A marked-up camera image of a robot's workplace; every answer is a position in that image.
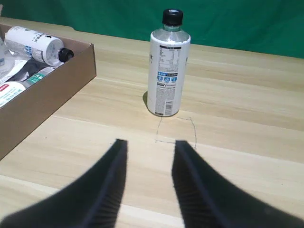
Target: brown cardboard tray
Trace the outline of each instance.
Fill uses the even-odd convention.
[[[96,76],[93,44],[56,37],[75,56],[0,108],[0,160]]]

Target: table surface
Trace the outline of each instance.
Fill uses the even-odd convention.
[[[128,140],[116,227],[182,228],[174,141],[231,182],[304,219],[304,60],[191,45],[181,109],[148,112],[149,43],[1,18],[95,45],[97,77],[0,161],[0,218],[65,187],[116,138]]]

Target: plastic bottle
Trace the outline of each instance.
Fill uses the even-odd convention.
[[[147,106],[158,116],[178,112],[190,48],[190,35],[181,30],[183,12],[166,9],[163,27],[151,33]]]
[[[6,82],[0,86],[0,108],[7,102],[14,99],[16,96],[21,94],[24,90],[35,84],[37,81],[50,74],[54,68],[46,67],[28,78],[24,82]]]
[[[74,56],[56,37],[24,27],[11,27],[5,34],[7,47],[21,56],[30,57],[50,66],[59,66]]]

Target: green screen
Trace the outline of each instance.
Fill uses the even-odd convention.
[[[184,11],[192,43],[304,57],[303,0],[2,0],[2,15],[149,40],[167,8]]]

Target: black cap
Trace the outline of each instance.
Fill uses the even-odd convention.
[[[179,9],[165,9],[163,12],[162,23],[169,26],[182,25],[183,12]]]
[[[67,62],[70,58],[73,58],[74,57],[74,52],[70,49],[67,49],[67,48],[63,48],[59,51],[58,53],[58,57],[59,57],[59,60],[60,62]]]

